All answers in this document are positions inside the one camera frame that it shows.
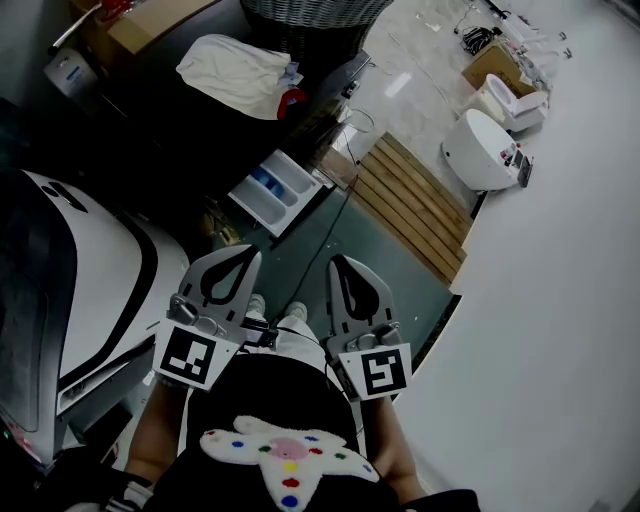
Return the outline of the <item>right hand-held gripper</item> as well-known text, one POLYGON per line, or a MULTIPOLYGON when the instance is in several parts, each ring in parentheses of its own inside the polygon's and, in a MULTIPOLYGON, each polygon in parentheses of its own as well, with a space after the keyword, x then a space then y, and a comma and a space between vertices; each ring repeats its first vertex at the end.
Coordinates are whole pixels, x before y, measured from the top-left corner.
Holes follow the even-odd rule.
POLYGON ((400 334, 388 285, 369 267, 335 255, 327 266, 330 368, 350 401, 396 395, 411 380, 411 346, 400 334))

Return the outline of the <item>white detergent drawer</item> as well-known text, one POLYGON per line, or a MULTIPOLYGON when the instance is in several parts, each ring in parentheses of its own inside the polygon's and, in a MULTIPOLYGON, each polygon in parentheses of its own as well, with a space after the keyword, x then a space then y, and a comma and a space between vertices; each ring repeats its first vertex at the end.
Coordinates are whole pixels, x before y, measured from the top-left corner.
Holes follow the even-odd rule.
POLYGON ((315 167, 306 170, 280 149, 254 168, 227 197, 282 243, 336 189, 315 167))

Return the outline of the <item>small black electronics box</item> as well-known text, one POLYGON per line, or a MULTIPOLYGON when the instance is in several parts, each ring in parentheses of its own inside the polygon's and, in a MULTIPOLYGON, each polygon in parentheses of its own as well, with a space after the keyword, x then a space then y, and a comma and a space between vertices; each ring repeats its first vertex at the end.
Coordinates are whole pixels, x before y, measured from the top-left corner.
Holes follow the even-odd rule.
POLYGON ((246 319, 241 327, 245 332, 245 343, 251 347, 263 347, 274 349, 278 331, 272 328, 268 322, 246 319))

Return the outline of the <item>brown crumpled bag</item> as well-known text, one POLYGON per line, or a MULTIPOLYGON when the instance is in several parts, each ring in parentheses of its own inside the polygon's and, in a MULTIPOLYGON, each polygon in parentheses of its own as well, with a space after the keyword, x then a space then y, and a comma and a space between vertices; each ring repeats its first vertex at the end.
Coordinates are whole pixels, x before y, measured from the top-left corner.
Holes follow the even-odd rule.
POLYGON ((208 236, 220 238, 225 246, 235 246, 241 242, 241 237, 218 202, 208 196, 204 198, 203 218, 208 236))

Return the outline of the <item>wooden slat platform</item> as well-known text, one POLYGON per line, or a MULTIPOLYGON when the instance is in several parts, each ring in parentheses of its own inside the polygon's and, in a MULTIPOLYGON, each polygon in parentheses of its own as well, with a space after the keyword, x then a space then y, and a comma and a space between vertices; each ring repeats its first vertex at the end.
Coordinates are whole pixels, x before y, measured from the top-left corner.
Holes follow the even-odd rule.
POLYGON ((334 148, 318 161, 336 185, 378 220, 441 282, 451 284, 464 260, 470 213, 408 148, 384 133, 359 161, 334 148))

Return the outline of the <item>tall white and black appliance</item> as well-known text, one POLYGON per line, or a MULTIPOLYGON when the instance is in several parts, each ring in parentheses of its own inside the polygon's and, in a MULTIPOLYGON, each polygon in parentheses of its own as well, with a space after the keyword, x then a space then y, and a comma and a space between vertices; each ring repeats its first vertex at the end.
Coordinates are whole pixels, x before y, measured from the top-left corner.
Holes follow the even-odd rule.
POLYGON ((0 423, 51 466, 148 374, 188 266, 164 231, 0 168, 0 423))

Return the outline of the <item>person's black top with star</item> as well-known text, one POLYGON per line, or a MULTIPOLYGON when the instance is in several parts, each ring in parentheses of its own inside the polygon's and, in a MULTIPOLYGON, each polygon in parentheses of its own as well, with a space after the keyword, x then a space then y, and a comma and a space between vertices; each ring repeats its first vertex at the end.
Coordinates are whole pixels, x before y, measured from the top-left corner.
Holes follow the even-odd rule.
POLYGON ((187 394, 178 456, 155 483, 86 471, 60 512, 481 512, 456 489, 400 504, 356 438, 339 388, 295 359, 244 354, 187 394))

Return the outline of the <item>dark washing machine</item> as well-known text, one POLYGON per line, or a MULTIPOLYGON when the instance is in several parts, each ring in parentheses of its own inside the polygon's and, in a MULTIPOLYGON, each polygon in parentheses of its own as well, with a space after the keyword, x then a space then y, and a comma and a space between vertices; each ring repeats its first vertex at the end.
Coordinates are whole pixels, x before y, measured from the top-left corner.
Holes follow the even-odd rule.
POLYGON ((301 68, 306 101, 289 106, 281 120, 256 120, 176 72, 197 36, 174 30, 145 48, 99 84, 92 113, 73 108, 40 122, 43 146, 57 158, 72 157, 45 169, 176 234, 205 197, 226 196, 275 150, 307 164, 335 125, 331 108, 344 102, 368 61, 363 51, 346 60, 323 46, 321 57, 301 68))

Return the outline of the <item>white round tub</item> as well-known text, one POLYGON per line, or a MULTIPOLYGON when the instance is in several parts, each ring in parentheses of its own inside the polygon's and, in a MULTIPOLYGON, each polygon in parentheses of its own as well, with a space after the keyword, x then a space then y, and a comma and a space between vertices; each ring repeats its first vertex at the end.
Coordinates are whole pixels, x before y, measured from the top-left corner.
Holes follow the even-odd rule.
POLYGON ((469 109, 441 143, 445 161, 472 191, 494 191, 517 184, 518 172, 502 154, 516 149, 513 138, 484 112, 469 109))

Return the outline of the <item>small red object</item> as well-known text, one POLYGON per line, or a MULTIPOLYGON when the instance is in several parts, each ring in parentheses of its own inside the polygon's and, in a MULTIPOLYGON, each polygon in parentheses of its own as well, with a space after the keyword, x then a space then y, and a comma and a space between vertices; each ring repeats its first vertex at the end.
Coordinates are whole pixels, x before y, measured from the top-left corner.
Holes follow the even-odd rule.
POLYGON ((286 90, 281 98, 276 111, 276 119, 282 120, 287 115, 287 109, 298 103, 306 103, 308 95, 299 88, 291 88, 286 90))

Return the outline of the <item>white toilet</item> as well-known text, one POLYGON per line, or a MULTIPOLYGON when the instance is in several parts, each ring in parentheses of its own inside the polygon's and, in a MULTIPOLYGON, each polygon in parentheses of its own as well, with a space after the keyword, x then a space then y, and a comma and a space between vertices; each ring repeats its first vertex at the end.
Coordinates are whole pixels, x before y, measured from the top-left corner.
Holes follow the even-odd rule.
POLYGON ((505 131, 521 132, 546 120, 549 94, 534 90, 517 97, 498 76, 488 74, 469 106, 482 110, 505 131))

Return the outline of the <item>white box with blue label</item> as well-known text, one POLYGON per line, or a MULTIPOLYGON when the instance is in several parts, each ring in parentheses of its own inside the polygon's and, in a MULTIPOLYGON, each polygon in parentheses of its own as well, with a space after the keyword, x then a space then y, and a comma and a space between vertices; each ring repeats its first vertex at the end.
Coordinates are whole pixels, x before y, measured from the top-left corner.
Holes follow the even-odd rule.
POLYGON ((98 77, 84 57, 73 48, 63 47, 44 67, 45 76, 66 97, 90 89, 98 77))

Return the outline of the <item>brown cardboard box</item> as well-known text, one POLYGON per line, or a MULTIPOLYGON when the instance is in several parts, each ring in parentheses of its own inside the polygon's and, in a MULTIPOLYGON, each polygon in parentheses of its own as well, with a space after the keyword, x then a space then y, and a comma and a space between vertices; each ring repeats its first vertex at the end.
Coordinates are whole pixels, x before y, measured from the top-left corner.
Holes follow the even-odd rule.
POLYGON ((476 90, 489 74, 497 76, 517 98, 536 90, 509 52, 498 43, 491 43, 478 52, 461 74, 476 90))

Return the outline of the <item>metal tube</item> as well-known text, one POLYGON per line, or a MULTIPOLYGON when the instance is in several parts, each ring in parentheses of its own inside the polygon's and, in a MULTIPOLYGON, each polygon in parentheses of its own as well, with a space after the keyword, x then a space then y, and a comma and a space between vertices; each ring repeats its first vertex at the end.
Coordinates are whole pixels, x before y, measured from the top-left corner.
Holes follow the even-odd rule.
POLYGON ((78 19, 64 33, 62 33, 52 45, 47 49, 47 54, 51 57, 55 56, 65 43, 85 24, 85 19, 78 19))

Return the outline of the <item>pile of white fixtures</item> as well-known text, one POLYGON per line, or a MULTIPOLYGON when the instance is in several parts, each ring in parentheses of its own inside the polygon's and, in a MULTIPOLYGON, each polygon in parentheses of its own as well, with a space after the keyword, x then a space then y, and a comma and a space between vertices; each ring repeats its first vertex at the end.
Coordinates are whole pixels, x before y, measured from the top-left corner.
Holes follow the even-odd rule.
POLYGON ((538 23, 517 11, 512 0, 483 1, 502 32, 501 43, 523 74, 531 82, 551 87, 561 63, 573 58, 572 50, 566 45, 566 33, 549 35, 538 23))

